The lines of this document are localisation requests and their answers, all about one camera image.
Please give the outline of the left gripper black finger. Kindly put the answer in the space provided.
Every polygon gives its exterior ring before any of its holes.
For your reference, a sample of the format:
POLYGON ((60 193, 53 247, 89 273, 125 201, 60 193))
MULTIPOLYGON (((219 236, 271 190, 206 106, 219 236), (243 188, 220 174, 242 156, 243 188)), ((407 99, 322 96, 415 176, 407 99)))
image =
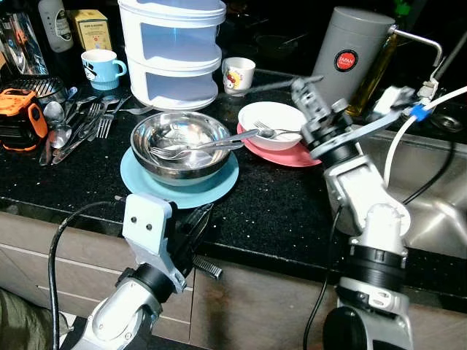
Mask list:
POLYGON ((184 210, 174 227, 174 246, 182 246, 190 236, 193 221, 196 220, 196 210, 184 210))
POLYGON ((203 240, 204 230, 210 221, 212 210, 215 207, 213 203, 198 206, 191 214, 191 243, 198 246, 203 240))

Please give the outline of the stainless steel bowl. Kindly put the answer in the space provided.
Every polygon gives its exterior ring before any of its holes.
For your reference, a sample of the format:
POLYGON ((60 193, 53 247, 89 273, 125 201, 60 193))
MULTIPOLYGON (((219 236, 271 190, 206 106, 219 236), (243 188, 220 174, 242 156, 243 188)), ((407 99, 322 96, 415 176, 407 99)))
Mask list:
POLYGON ((161 159, 152 149, 191 149, 226 138, 231 132, 213 117, 199 112, 160 112, 131 129, 131 154, 155 180, 171 186, 198 184, 227 163, 230 150, 190 151, 181 159, 161 159))

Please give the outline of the white bowl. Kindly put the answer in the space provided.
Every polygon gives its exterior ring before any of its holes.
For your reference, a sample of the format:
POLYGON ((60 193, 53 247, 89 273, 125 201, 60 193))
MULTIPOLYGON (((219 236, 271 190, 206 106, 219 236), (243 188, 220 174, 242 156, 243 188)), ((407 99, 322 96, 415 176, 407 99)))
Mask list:
MULTIPOLYGON (((238 124, 245 131, 257 129, 257 123, 263 123, 270 129, 281 129, 286 131, 299 131, 306 123, 306 118, 301 111, 289 104, 277 102, 254 102, 243 106, 238 112, 238 124)), ((257 144, 260 149, 270 151, 281 151, 290 149, 299 143, 299 133, 285 133, 276 138, 255 136, 250 142, 257 144)))

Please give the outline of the light blue plate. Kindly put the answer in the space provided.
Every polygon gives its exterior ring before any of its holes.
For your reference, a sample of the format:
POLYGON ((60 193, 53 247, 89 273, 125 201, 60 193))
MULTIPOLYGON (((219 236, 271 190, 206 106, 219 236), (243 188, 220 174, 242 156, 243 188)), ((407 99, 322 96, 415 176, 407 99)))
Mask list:
POLYGON ((138 163, 131 149, 124 152, 120 161, 121 180, 130 193, 173 201, 181 209, 196 208, 220 200, 234 188, 238 174, 238 160, 231 155, 227 163, 208 180, 187 186, 169 186, 154 180, 138 163))

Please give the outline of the pink plate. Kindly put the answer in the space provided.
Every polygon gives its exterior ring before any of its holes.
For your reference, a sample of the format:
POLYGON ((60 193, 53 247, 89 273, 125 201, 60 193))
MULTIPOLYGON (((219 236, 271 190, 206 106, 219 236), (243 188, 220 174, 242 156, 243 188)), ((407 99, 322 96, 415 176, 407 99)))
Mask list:
POLYGON ((299 133, 285 133, 277 138, 254 136, 243 143, 250 152, 281 166, 303 168, 320 164, 301 143, 299 133))

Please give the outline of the black pan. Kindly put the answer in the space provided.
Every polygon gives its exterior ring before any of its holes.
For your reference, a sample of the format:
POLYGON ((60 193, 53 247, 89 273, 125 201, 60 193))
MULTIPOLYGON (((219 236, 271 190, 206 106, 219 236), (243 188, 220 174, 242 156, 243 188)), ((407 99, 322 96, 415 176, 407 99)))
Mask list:
POLYGON ((287 59, 298 50, 301 40, 307 34, 299 36, 283 36, 283 34, 257 34, 255 43, 258 46, 259 54, 266 59, 287 59))

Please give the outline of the white printed mug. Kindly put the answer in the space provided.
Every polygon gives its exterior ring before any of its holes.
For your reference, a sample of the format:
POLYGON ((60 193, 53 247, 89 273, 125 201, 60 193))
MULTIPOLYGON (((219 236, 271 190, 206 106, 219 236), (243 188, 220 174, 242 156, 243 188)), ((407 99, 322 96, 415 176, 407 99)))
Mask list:
POLYGON ((256 63, 241 57, 230 57, 221 63, 221 84, 228 96, 243 96, 252 86, 256 63))

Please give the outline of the yellow oil bottle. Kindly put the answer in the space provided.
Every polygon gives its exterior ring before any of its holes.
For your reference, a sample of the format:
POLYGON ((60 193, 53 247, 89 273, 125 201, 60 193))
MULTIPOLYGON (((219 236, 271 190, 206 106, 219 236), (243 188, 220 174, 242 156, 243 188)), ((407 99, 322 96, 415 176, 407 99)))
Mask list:
POLYGON ((353 120, 364 120, 363 111, 369 100, 373 96, 377 85, 386 73, 388 64, 393 59, 395 50, 399 44, 396 34, 391 34, 384 42, 383 47, 378 51, 376 59, 369 67, 366 76, 361 81, 360 86, 355 91, 346 113, 353 120))

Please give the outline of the grey cylinder canister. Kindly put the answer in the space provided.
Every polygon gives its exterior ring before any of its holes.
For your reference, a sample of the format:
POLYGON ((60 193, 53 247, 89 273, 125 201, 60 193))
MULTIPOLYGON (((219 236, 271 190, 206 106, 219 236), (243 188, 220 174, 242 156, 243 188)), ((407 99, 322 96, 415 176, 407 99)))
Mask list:
POLYGON ((327 103, 344 99, 348 111, 363 111, 363 86, 394 25, 392 17, 374 11, 334 7, 312 71, 323 77, 316 86, 327 103))

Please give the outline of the grey cabinet door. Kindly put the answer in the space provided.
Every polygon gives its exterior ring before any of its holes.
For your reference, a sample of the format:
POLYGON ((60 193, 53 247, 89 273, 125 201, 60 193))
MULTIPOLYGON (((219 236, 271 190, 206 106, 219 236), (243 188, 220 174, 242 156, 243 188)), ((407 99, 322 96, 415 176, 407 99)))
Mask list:
POLYGON ((467 314, 412 304, 414 350, 466 350, 467 314))
POLYGON ((193 272, 190 343, 209 350, 301 350, 320 282, 213 259, 193 272))

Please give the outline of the grey cabinet drawer front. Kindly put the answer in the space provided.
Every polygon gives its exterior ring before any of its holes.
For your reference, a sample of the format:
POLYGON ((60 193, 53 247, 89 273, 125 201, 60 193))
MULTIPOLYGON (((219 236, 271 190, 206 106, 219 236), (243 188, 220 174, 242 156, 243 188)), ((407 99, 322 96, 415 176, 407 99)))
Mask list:
MULTIPOLYGON (((48 260, 56 229, 54 224, 0 213, 0 244, 46 254, 48 260)), ((73 260, 121 273, 138 266, 134 251, 123 238, 80 229, 66 229, 61 234, 56 259, 73 260)))
MULTIPOLYGON (((0 244, 0 252, 28 277, 34 287, 49 299, 47 280, 47 255, 0 244)), ((59 307, 63 312, 89 316, 91 310, 116 290, 120 271, 98 267, 67 259, 56 260, 56 286, 59 307)), ((162 317, 177 322, 190 323, 193 290, 190 287, 180 295, 173 294, 163 304, 162 317)))

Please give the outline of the steel faucet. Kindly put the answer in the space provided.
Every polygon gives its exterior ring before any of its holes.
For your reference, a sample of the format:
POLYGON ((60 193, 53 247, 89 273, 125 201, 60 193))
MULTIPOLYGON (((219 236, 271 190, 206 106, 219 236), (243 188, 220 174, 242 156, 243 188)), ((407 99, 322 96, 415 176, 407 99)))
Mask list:
POLYGON ((444 50, 443 47, 436 41, 431 40, 430 38, 420 36, 419 34, 412 34, 406 31, 403 31, 398 28, 398 26, 391 26, 387 30, 388 34, 396 34, 396 36, 401 36, 403 38, 407 38, 414 42, 418 42, 421 44, 426 44, 429 47, 432 47, 435 50, 435 57, 433 63, 431 64, 432 67, 438 68, 441 65, 441 62, 444 59, 444 50))

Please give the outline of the white tiered food container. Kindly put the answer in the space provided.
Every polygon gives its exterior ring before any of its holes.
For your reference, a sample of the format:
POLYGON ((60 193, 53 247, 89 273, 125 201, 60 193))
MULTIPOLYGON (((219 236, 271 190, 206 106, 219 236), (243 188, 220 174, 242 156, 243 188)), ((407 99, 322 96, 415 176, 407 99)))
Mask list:
POLYGON ((131 93, 161 111, 196 111, 219 94, 213 73, 223 0, 119 0, 131 93))

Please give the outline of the stainless steel sink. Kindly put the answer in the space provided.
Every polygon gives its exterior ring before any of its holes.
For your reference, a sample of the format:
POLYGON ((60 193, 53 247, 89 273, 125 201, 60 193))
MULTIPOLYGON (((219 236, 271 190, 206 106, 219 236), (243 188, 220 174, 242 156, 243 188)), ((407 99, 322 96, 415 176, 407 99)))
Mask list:
MULTIPOLYGON (((394 152, 388 192, 402 201, 415 193, 446 163, 447 141, 422 136, 401 137, 394 152)), ((412 226, 406 234, 410 248, 466 257, 467 149, 455 144, 447 170, 424 193, 407 204, 412 226)))

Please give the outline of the blue printed mug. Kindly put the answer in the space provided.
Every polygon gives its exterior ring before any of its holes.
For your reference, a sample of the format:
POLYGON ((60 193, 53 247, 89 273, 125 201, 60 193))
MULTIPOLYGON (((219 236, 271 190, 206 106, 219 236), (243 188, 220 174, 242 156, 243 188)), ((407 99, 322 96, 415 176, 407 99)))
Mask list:
POLYGON ((94 90, 117 89, 120 78, 128 72, 126 63, 118 60, 112 50, 87 50, 80 57, 85 77, 94 90))

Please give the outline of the olive green cloth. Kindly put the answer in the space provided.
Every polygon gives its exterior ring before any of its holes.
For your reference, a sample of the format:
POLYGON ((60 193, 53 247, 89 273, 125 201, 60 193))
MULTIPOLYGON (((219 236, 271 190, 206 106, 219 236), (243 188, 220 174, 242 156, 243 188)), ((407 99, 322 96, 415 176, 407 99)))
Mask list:
POLYGON ((51 313, 0 289, 0 350, 51 350, 51 313))

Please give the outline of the orange black tool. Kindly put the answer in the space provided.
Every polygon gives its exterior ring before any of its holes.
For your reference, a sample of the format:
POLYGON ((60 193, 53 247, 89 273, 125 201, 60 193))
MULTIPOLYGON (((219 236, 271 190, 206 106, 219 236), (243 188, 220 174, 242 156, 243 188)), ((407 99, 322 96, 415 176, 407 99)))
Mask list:
POLYGON ((0 91, 0 147, 12 151, 36 149, 49 134, 49 126, 36 91, 0 91))

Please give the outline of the yellow carton box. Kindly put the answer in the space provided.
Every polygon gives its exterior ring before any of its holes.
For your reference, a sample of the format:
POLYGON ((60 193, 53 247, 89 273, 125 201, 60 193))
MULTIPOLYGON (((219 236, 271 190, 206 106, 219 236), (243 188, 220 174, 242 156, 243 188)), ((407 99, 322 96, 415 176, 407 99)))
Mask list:
POLYGON ((84 51, 113 50, 107 17, 97 9, 68 11, 74 35, 84 51))

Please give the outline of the bottle with white label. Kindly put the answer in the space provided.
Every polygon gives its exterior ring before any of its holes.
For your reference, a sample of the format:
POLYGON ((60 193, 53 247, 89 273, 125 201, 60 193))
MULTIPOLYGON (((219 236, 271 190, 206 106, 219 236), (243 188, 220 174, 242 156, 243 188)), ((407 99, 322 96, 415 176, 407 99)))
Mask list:
POLYGON ((39 0, 37 9, 50 49, 54 53, 64 53, 72 49, 74 46, 72 30, 63 0, 39 0))

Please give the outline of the shiny steel jug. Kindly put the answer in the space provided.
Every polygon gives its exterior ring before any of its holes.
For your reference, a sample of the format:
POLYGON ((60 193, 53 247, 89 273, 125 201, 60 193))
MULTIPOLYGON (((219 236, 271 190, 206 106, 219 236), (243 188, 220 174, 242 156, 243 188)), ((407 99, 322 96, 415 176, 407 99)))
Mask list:
POLYGON ((4 56, 13 71, 24 76, 47 76, 49 66, 34 33, 30 17, 24 11, 0 14, 4 56))

